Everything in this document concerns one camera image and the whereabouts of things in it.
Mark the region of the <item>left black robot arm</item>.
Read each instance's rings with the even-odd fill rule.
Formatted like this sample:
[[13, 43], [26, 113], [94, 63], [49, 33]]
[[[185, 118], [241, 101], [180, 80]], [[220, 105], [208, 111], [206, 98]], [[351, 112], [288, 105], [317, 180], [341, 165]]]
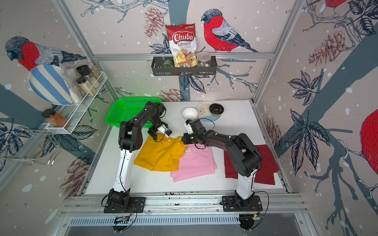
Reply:
[[145, 107], [131, 120], [121, 122], [118, 144], [120, 151], [120, 164], [113, 188], [108, 193], [106, 207], [115, 208], [118, 211], [127, 211], [131, 206], [136, 206], [130, 196], [131, 173], [136, 151], [143, 145], [142, 129], [147, 122], [152, 126], [148, 130], [149, 136], [156, 141], [157, 133], [163, 137], [169, 137], [172, 131], [168, 124], [161, 121], [166, 108], [162, 103], [148, 101]]

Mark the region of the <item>yellow t-shirt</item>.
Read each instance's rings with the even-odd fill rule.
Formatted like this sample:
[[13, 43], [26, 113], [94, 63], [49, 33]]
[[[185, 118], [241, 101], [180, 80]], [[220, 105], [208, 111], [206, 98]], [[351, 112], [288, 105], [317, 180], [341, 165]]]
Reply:
[[167, 138], [158, 133], [155, 141], [149, 136], [140, 149], [134, 165], [156, 172], [177, 171], [179, 161], [186, 150], [186, 145], [181, 139], [181, 137]]

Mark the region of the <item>pink t-shirt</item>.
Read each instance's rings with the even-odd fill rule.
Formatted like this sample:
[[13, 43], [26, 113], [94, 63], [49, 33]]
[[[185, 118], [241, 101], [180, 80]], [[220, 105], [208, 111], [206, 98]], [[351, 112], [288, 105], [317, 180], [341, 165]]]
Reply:
[[211, 147], [197, 148], [194, 144], [187, 145], [183, 157], [180, 158], [177, 171], [171, 171], [173, 182], [212, 175], [217, 169]]

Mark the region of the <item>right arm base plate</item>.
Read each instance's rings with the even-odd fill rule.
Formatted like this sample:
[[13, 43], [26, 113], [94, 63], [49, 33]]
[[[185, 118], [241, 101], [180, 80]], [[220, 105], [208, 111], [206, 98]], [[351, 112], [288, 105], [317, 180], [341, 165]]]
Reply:
[[222, 205], [224, 212], [263, 211], [260, 197], [257, 195], [251, 196], [246, 200], [239, 196], [222, 196], [220, 205]]

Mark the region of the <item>green plastic basket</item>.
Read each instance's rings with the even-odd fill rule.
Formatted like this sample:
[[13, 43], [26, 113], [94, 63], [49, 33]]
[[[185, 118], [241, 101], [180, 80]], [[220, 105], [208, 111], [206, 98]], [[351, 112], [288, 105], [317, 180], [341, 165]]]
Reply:
[[121, 122], [127, 122], [138, 115], [148, 101], [162, 103], [157, 97], [124, 97], [117, 99], [111, 106], [106, 123], [115, 127], [120, 127]]

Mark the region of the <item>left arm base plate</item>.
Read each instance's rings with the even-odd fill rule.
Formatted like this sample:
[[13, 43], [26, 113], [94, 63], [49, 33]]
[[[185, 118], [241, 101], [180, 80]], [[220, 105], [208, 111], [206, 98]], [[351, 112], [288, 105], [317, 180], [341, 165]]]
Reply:
[[128, 197], [121, 202], [118, 200], [107, 200], [104, 213], [142, 213], [145, 207], [146, 197]]

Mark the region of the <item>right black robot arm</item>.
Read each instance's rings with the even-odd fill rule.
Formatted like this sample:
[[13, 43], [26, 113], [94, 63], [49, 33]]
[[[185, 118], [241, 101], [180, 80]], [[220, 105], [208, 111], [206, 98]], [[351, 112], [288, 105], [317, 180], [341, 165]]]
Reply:
[[214, 130], [206, 130], [199, 119], [186, 120], [187, 132], [182, 141], [185, 145], [217, 147], [227, 152], [233, 168], [238, 173], [234, 203], [246, 208], [255, 198], [254, 183], [256, 173], [262, 168], [263, 157], [245, 133], [225, 135]]

